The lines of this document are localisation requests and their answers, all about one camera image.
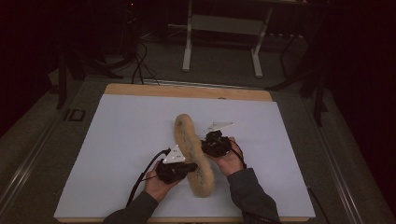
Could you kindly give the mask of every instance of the black cord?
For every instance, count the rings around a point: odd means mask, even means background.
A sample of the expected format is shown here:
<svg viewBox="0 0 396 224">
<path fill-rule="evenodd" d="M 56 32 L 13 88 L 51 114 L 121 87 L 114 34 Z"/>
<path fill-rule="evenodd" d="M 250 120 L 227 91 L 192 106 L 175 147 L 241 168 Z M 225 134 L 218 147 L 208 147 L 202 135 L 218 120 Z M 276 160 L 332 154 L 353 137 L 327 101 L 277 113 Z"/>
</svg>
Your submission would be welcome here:
<svg viewBox="0 0 396 224">
<path fill-rule="evenodd" d="M 142 81 L 142 84 L 144 85 L 145 83 L 144 83 L 143 77 L 142 77 L 141 64 L 142 64 L 142 62 L 145 60 L 146 55 L 148 54 L 148 48 L 146 47 L 146 45 L 144 45 L 144 44 L 143 44 L 142 42 L 140 42 L 140 41 L 138 41 L 137 43 L 140 44 L 141 46 L 143 46 L 143 48 L 145 49 L 145 53 L 143 54 L 143 57 L 140 58 L 140 61 L 139 61 L 139 57 L 136 55 L 137 67 L 136 67 L 136 69 L 134 70 L 134 73 L 132 74 L 132 84 L 134 84 L 134 76 L 136 75 L 136 72 L 139 71 L 140 79 L 141 79 L 141 81 Z"/>
<path fill-rule="evenodd" d="M 306 188 L 308 189 L 308 191 L 311 193 L 312 197 L 314 197 L 315 201 L 317 202 L 317 204 L 318 204 L 318 206 L 319 206 L 319 209 L 320 209 L 320 212 L 323 214 L 324 219 L 326 220 L 326 223 L 330 224 L 330 220 L 329 220 L 329 218 L 327 217 L 326 213 L 324 212 L 324 209 L 323 209 L 323 207 L 321 206 L 321 204 L 320 204 L 320 202 L 319 202 L 317 196 L 315 195 L 314 191 L 313 191 L 313 190 L 311 189 L 311 187 L 309 187 L 308 185 L 306 185 Z"/>
<path fill-rule="evenodd" d="M 154 163 L 157 160 L 157 158 L 160 157 L 162 154 L 167 155 L 170 151 L 171 151 L 170 148 L 168 148 L 166 150 L 162 150 L 157 155 L 155 155 L 155 157 L 151 160 L 151 162 L 148 164 L 148 167 L 146 167 L 146 170 L 142 174 L 140 174 L 139 178 L 137 179 L 136 183 L 134 184 L 134 187 L 132 188 L 132 191 L 131 191 L 131 195 L 129 196 L 128 202 L 126 203 L 126 207 L 131 203 L 132 199 L 134 198 L 134 194 L 136 193 L 137 187 L 139 187 L 140 182 L 142 182 L 143 177 L 148 172 L 149 167 L 152 165 L 152 163 Z"/>
<path fill-rule="evenodd" d="M 140 182 L 143 182 L 143 181 L 146 181 L 146 180 L 149 180 L 149 179 L 151 179 L 151 178 L 154 178 L 154 177 L 157 177 L 158 175 L 154 175 L 154 176 L 152 176 L 152 177 L 147 177 L 147 178 L 144 178 L 144 179 L 142 179 Z"/>
<path fill-rule="evenodd" d="M 230 150 L 231 150 L 233 153 L 235 153 L 236 156 L 239 158 L 239 160 L 242 162 L 242 164 L 244 165 L 244 169 L 246 169 L 248 166 L 247 166 L 247 164 L 245 163 L 245 160 L 244 160 L 244 152 L 242 151 L 242 148 L 241 148 L 238 144 L 236 144 L 235 141 L 230 140 L 230 142 L 233 142 L 233 143 L 239 148 L 239 150 L 241 151 L 241 155 L 239 155 L 239 153 L 238 153 L 237 151 L 235 151 L 235 149 L 230 148 Z"/>
<path fill-rule="evenodd" d="M 156 78 L 157 72 L 156 72 L 154 69 L 149 68 L 143 61 L 141 61 L 141 65 L 143 65 L 143 67 L 146 68 L 146 71 L 148 72 L 148 74 L 157 82 L 157 85 L 160 86 L 160 82 L 159 82 L 158 79 Z"/>
</svg>

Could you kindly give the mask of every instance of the wooden edge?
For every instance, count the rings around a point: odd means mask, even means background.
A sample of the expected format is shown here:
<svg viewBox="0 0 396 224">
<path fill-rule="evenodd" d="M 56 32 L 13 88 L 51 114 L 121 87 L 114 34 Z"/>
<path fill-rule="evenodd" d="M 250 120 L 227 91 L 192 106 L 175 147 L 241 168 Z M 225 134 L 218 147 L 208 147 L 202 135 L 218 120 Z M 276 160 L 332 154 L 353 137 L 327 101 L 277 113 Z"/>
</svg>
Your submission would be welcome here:
<svg viewBox="0 0 396 224">
<path fill-rule="evenodd" d="M 271 94 L 268 91 L 208 87 L 151 86 L 119 83 L 108 84 L 105 89 L 105 94 L 272 101 Z"/>
<path fill-rule="evenodd" d="M 304 222 L 310 217 L 281 217 L 281 222 Z M 103 217 L 58 217 L 56 218 L 61 223 L 102 223 Z M 241 217 L 151 217 L 148 219 L 148 223 L 181 223 L 181 222 L 243 222 Z"/>
</svg>

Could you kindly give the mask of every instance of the table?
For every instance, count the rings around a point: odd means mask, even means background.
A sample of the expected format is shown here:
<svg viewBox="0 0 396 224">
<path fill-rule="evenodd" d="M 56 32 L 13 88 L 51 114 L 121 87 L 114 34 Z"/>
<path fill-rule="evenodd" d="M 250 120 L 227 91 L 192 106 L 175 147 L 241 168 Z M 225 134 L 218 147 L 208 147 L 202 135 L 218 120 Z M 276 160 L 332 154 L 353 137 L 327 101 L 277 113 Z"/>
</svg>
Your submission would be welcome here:
<svg viewBox="0 0 396 224">
<path fill-rule="evenodd" d="M 106 88 L 54 216 L 64 223 L 101 222 L 125 206 L 151 158 L 174 145 L 174 119 L 181 111 L 191 115 L 199 137 L 199 130 L 212 121 L 234 119 L 235 125 L 223 134 L 234 133 L 239 146 L 249 148 L 247 165 L 255 168 L 263 188 L 276 200 L 281 220 L 315 216 L 282 118 L 267 91 L 129 84 Z M 240 211 L 225 193 L 227 181 L 216 168 L 212 166 L 216 186 L 210 197 L 194 197 L 183 180 L 149 222 L 240 222 Z"/>
<path fill-rule="evenodd" d="M 262 47 L 262 41 L 265 37 L 271 16 L 273 14 L 273 10 L 275 6 L 314 6 L 315 4 L 307 4 L 305 0 L 297 1 L 297 0 L 256 0 L 250 2 L 257 2 L 266 6 L 263 11 L 264 19 L 263 20 L 248 20 L 248 19 L 237 19 L 231 17 L 220 17 L 220 16 L 208 16 L 208 15 L 200 15 L 193 12 L 193 0 L 189 0 L 189 8 L 188 8 L 188 18 L 187 18 L 187 40 L 186 40 L 186 48 L 184 50 L 184 58 L 182 70 L 184 72 L 190 71 L 190 63 L 191 63 L 191 52 L 192 52 L 192 43 L 191 43 L 191 33 L 192 30 L 205 30 L 205 31 L 214 31 L 214 32 L 223 32 L 223 33 L 232 33 L 232 34 L 242 34 L 242 35 L 256 35 L 257 43 L 254 48 L 251 49 L 251 58 L 253 62 L 254 73 L 257 78 L 262 77 L 262 67 L 259 59 L 259 52 Z"/>
<path fill-rule="evenodd" d="M 184 51 L 182 70 L 184 72 L 190 71 L 192 47 L 191 32 L 193 29 L 195 29 L 244 35 L 257 35 L 259 38 L 255 48 L 251 50 L 251 57 L 253 60 L 253 67 L 256 77 L 262 77 L 259 51 L 262 47 L 262 40 L 264 39 L 265 31 L 267 29 L 272 10 L 272 7 L 269 7 L 267 9 L 267 11 L 265 12 L 266 17 L 264 21 L 197 15 L 192 13 L 192 0 L 189 0 L 189 13 L 187 19 L 187 42 Z"/>
</svg>

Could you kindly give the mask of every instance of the white board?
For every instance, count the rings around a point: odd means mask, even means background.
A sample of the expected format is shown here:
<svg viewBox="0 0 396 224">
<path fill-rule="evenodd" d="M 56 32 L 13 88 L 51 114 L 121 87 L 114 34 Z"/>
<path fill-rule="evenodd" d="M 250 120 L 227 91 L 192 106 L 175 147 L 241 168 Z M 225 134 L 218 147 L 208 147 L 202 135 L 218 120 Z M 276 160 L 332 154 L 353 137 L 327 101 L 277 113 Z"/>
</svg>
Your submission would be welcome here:
<svg viewBox="0 0 396 224">
<path fill-rule="evenodd" d="M 191 116 L 201 139 L 214 121 L 234 122 L 223 135 L 235 137 L 279 215 L 315 216 L 276 103 L 109 94 L 100 101 L 54 216 L 106 217 L 125 207 L 151 159 L 175 145 L 174 122 L 183 113 Z M 216 183 L 210 197 L 195 197 L 184 179 L 153 217 L 240 217 L 226 178 L 215 163 L 212 169 Z"/>
</svg>

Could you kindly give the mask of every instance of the black device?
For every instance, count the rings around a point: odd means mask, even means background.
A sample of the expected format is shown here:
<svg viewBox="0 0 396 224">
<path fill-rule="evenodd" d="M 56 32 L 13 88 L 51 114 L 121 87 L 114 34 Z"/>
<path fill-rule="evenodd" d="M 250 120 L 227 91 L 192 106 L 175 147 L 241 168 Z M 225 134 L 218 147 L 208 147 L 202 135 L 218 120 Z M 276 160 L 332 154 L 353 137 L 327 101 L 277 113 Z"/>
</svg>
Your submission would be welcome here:
<svg viewBox="0 0 396 224">
<path fill-rule="evenodd" d="M 155 172 L 165 184 L 172 184 L 175 181 L 184 179 L 188 172 L 193 172 L 198 168 L 195 163 L 176 162 L 163 163 L 163 159 L 158 164 Z"/>
<path fill-rule="evenodd" d="M 210 132 L 202 142 L 202 151 L 212 157 L 222 157 L 231 149 L 230 139 L 221 131 Z"/>
</svg>

